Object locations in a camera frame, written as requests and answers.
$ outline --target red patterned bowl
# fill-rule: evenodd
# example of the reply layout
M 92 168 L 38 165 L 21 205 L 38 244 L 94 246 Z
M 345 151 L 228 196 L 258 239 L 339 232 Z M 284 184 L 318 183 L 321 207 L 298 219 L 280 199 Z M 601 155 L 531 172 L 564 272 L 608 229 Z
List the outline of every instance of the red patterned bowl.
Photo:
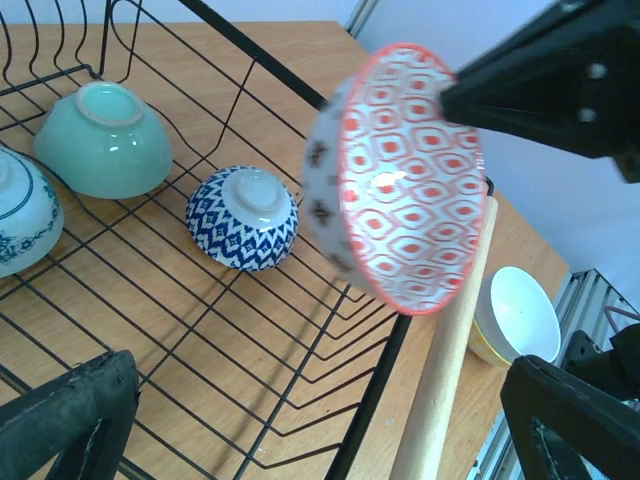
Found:
M 303 209 L 320 250 L 411 315 L 460 288 L 484 209 L 478 133 L 440 111 L 438 94 L 454 82 L 431 52 L 391 45 L 338 87 L 305 151 Z

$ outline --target blue and white bowl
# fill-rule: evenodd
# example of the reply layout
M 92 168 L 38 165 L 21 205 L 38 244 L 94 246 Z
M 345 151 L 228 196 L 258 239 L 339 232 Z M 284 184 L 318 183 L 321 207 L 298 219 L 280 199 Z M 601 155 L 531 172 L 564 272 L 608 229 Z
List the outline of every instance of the blue and white bowl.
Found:
M 298 206 L 272 173 L 251 166 L 223 168 L 189 197 L 187 227 L 207 255 L 255 272 L 273 268 L 293 248 Z
M 0 147 L 0 278 L 44 257 L 62 233 L 53 186 L 26 157 Z

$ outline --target white wall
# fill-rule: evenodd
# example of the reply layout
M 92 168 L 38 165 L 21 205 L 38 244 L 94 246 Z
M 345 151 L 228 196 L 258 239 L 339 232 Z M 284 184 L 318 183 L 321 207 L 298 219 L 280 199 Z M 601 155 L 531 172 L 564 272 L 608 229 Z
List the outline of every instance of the white wall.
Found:
M 550 0 L 381 0 L 358 41 L 369 51 L 415 42 L 459 69 L 544 10 Z M 640 308 L 640 185 L 624 184 L 609 159 L 589 160 L 483 132 L 499 190 L 573 271 L 598 268 Z
M 31 2 L 40 23 L 58 23 L 58 12 L 53 0 Z M 65 22 L 82 22 L 79 0 L 60 0 Z M 347 23 L 358 0 L 205 0 L 218 13 L 231 22 L 241 21 L 295 21 L 332 20 Z M 104 0 L 86 0 L 89 22 L 102 22 Z M 162 22 L 194 22 L 198 19 L 178 0 L 146 0 L 143 6 Z M 21 0 L 0 0 L 0 11 L 7 23 L 29 23 L 30 17 Z M 127 1 L 116 5 L 114 16 L 118 21 L 131 21 L 133 8 Z

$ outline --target dish rack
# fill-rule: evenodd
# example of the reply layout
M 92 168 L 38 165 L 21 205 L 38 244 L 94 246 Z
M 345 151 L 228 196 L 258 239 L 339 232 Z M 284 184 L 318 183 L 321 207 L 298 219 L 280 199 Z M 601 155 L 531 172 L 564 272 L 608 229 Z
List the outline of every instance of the dish rack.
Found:
M 410 318 L 336 278 L 304 225 L 281 266 L 241 273 L 200 252 L 184 222 L 188 195 L 236 163 L 278 173 L 300 200 L 295 121 L 308 128 L 324 98 L 201 1 L 176 3 L 205 37 L 134 0 L 106 0 L 93 25 L 87 3 L 12 2 L 23 25 L 0 4 L 0 144 L 33 158 L 53 102 L 102 78 L 158 112 L 174 167 L 123 201 L 76 195 L 48 172 L 65 228 L 46 259 L 0 280 L 0 404 L 129 349 L 142 387 L 123 478 L 346 478 Z M 57 24 L 40 23 L 43 9 Z

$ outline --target bowl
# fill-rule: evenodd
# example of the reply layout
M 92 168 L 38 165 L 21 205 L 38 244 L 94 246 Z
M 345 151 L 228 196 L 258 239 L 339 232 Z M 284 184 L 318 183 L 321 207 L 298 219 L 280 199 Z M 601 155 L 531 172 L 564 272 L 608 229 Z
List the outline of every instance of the bowl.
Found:
M 261 271 L 282 262 L 298 232 L 298 206 L 272 173 L 240 165 L 218 170 L 189 197 L 187 227 L 223 265 Z
M 74 191 L 124 199 L 169 175 L 173 153 L 156 113 L 117 83 L 92 82 L 61 98 L 34 140 L 36 158 Z
M 343 278 L 424 315 L 469 273 L 484 210 L 478 132 L 446 122 L 455 82 L 431 52 L 394 44 L 320 110 L 305 148 L 303 211 Z
M 509 368 L 511 362 L 507 361 L 498 351 L 493 348 L 487 337 L 484 336 L 478 321 L 474 318 L 471 325 L 471 331 L 469 333 L 469 350 L 475 353 L 485 362 L 500 368 Z
M 508 362 L 536 355 L 552 362 L 560 352 L 560 324 L 540 284 L 516 267 L 485 278 L 476 305 L 479 329 Z
M 63 225 L 64 213 L 49 180 L 25 156 L 0 147 L 0 278 L 42 259 Z

